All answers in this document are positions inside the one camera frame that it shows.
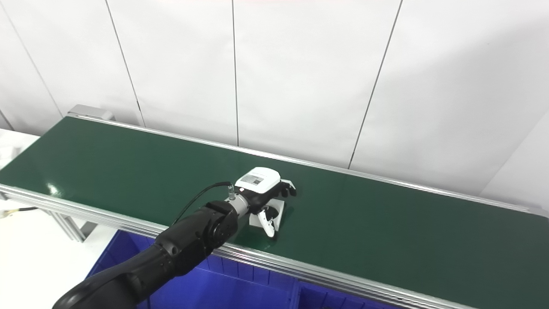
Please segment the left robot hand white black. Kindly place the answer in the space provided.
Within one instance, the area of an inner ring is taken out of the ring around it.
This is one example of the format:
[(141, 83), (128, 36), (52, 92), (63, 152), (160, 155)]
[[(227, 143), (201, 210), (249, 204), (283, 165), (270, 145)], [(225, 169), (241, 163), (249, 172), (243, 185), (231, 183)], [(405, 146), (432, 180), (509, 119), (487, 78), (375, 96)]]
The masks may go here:
[(296, 195), (294, 184), (282, 179), (279, 172), (255, 167), (236, 181), (235, 193), (228, 202), (239, 217), (247, 215), (251, 226), (261, 227), (268, 237), (275, 239), (286, 204), (280, 197)]

